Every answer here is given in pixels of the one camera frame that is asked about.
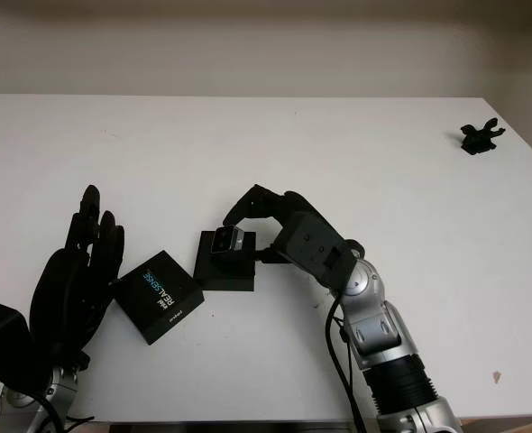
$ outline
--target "robotic arm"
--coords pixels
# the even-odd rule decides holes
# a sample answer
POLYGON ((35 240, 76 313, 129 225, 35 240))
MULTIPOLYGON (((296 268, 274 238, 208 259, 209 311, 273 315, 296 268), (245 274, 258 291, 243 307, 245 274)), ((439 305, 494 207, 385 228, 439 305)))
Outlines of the robotic arm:
POLYGON ((124 229, 109 211, 99 221, 99 192, 89 186, 64 248, 35 289, 30 328, 20 312, 0 304, 0 433, 64 431, 78 372, 89 364, 82 349, 114 298, 110 282, 123 252, 124 229))
MULTIPOLYGON (((335 296, 326 321, 326 341, 349 394, 358 430, 366 431, 352 386, 329 339, 338 305, 344 312, 343 340, 371 388, 381 431, 462 433, 447 401, 436 394, 428 379, 400 314, 385 300, 382 279, 364 260, 364 249, 353 240, 344 240, 312 205, 292 191, 279 196, 255 185, 234 205, 223 224, 235 226, 245 218, 265 217, 274 217, 282 229, 273 244, 257 252, 255 259, 294 263, 335 296)), ((239 229, 228 232, 240 236, 239 229)), ((233 260, 235 254, 230 252, 228 260, 233 260)))

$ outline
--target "realsense box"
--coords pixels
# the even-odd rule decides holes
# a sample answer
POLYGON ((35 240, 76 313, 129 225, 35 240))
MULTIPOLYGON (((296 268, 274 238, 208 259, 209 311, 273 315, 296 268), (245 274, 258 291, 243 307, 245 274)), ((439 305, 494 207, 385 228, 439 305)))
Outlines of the realsense box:
POLYGON ((165 251, 115 286, 115 300, 149 345, 204 302, 196 282, 165 251))

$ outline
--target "table surface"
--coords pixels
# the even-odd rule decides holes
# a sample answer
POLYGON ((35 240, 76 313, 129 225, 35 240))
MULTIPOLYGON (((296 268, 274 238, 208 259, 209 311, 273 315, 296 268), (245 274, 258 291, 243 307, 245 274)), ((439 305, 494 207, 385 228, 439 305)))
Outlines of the table surface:
MULTIPOLYGON (((249 187, 292 189, 366 247, 457 416, 531 414, 532 150, 507 125, 493 152, 459 143, 460 126, 493 116, 476 98, 0 96, 0 302, 27 317, 89 183, 125 227, 121 274, 161 249, 193 272, 200 231, 249 187)), ((242 227, 259 246, 280 229, 242 227)), ((255 292, 205 296, 152 346, 114 303, 70 414, 351 417, 326 351, 327 290, 258 264, 255 292)))

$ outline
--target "black box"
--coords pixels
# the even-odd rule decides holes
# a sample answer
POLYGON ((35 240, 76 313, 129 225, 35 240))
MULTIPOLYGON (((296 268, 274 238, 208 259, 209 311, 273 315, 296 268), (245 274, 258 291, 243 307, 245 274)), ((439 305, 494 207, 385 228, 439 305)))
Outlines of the black box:
MULTIPOLYGON (((219 261, 212 254, 213 239, 214 232, 204 231, 200 235, 194 280, 203 290, 254 291, 256 263, 252 255, 235 263, 219 261)), ((253 253, 255 250, 256 234, 245 232, 242 251, 253 253)))
POLYGON ((149 345, 204 302, 196 282, 165 251, 115 286, 115 300, 149 345))

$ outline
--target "black clip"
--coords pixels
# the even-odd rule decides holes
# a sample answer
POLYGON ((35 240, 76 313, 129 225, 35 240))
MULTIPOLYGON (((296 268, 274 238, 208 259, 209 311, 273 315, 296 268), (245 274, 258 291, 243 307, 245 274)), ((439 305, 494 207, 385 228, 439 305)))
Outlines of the black clip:
POLYGON ((463 139, 463 145, 461 146, 461 149, 465 150, 471 155, 496 149, 497 145, 491 141, 491 138, 503 135, 505 132, 504 128, 500 128, 497 131, 492 131, 492 128, 496 127, 498 123, 499 120, 496 117, 493 117, 484 125, 481 130, 477 130, 471 124, 466 124, 463 126, 461 131, 466 136, 463 139))

